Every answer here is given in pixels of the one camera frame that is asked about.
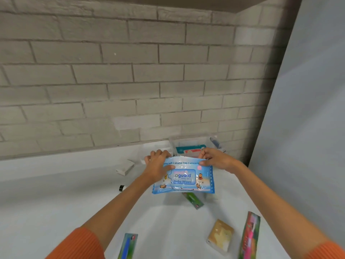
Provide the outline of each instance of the baby wipes package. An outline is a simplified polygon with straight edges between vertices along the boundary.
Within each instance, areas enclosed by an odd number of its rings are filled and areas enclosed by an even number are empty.
[[[164,166],[175,165],[163,179],[153,185],[152,193],[168,193],[174,191],[215,193],[213,167],[201,166],[204,159],[175,156],[167,158]]]

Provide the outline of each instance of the hand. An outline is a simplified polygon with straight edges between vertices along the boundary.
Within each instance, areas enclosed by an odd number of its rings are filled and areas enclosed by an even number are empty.
[[[152,151],[151,155],[145,157],[146,168],[142,176],[148,179],[151,184],[160,181],[169,170],[175,168],[174,165],[163,167],[167,157],[171,157],[171,154],[167,150],[164,152],[162,150],[157,150],[157,152]]]
[[[205,148],[199,154],[199,159],[207,159],[205,161],[201,161],[199,164],[202,166],[209,166],[213,165],[218,169],[226,170],[230,173],[235,173],[239,170],[239,168],[244,165],[239,160],[231,157],[228,154],[223,153],[220,150],[215,148]]]

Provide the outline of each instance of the orange sweater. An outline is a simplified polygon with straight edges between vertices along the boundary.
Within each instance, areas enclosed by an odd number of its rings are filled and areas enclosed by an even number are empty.
[[[104,253],[97,236],[80,227],[67,236],[46,259],[104,259]],[[345,252],[339,245],[326,242],[305,256],[305,259],[345,259]]]

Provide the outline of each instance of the white table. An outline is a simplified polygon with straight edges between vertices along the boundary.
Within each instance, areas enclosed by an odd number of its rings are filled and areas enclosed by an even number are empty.
[[[0,183],[1,258],[44,258],[73,229],[82,225],[142,170],[126,177],[112,168],[46,175]],[[134,206],[106,250],[117,258],[124,233],[137,233],[136,259],[224,258],[206,239],[216,219],[235,229],[229,255],[237,258],[248,211],[261,215],[237,178],[214,171],[220,200],[196,210],[181,193],[153,195],[151,188]],[[261,217],[257,259],[289,258]]]

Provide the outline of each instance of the brick wall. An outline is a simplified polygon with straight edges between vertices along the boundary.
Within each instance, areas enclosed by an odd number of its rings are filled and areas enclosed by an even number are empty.
[[[0,0],[0,158],[211,132],[248,159],[298,5]]]

